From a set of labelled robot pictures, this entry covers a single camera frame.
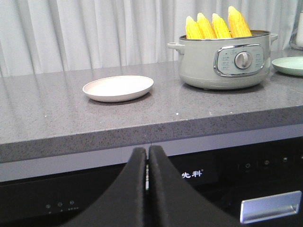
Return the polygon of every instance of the silver handle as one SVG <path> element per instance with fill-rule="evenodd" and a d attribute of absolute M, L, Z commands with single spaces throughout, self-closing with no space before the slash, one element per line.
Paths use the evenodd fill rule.
<path fill-rule="evenodd" d="M 295 191 L 243 200 L 241 203 L 240 222 L 248 224 L 297 214 L 301 196 L 301 191 Z"/>

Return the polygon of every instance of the light green plate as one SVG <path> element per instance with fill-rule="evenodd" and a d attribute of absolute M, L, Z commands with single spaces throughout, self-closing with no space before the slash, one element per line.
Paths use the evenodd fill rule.
<path fill-rule="evenodd" d="M 294 76 L 303 76 L 303 57 L 278 58 L 272 61 L 276 70 Z"/>

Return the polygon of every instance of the pot handle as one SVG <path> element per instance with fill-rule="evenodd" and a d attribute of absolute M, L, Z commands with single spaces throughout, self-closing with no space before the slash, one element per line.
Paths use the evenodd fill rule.
<path fill-rule="evenodd" d="M 270 38 L 270 44 L 272 44 L 273 41 L 278 39 L 278 34 L 271 33 L 269 34 L 269 38 Z"/>
<path fill-rule="evenodd" d="M 183 44 L 173 42 L 173 43 L 168 43 L 167 47 L 170 49 L 175 49 L 176 51 L 179 52 L 179 54 L 184 54 L 185 45 Z"/>

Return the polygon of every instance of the corn cob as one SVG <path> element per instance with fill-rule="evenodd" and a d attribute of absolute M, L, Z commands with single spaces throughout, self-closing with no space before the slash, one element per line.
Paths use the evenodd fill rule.
<path fill-rule="evenodd" d="M 228 27 L 223 20 L 218 14 L 213 13 L 213 28 L 214 32 L 217 36 L 218 39 L 224 39 L 224 38 L 231 38 L 231 33 L 228 30 Z"/>
<path fill-rule="evenodd" d="M 203 39 L 197 22 L 191 16 L 186 18 L 186 38 Z"/>
<path fill-rule="evenodd" d="M 198 13 L 197 23 L 199 25 L 203 39 L 216 39 L 217 36 L 209 22 L 203 13 Z"/>
<path fill-rule="evenodd" d="M 244 16 L 235 7 L 228 7 L 228 22 L 233 38 L 251 36 L 251 31 Z"/>

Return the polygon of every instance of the small plate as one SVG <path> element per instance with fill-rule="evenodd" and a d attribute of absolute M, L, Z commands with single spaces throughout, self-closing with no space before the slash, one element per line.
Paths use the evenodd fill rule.
<path fill-rule="evenodd" d="M 303 76 L 303 57 L 278 58 L 272 61 L 276 70 L 294 76 Z"/>
<path fill-rule="evenodd" d="M 83 92 L 100 102 L 122 102 L 145 95 L 153 80 L 143 76 L 116 76 L 98 79 L 86 84 Z"/>

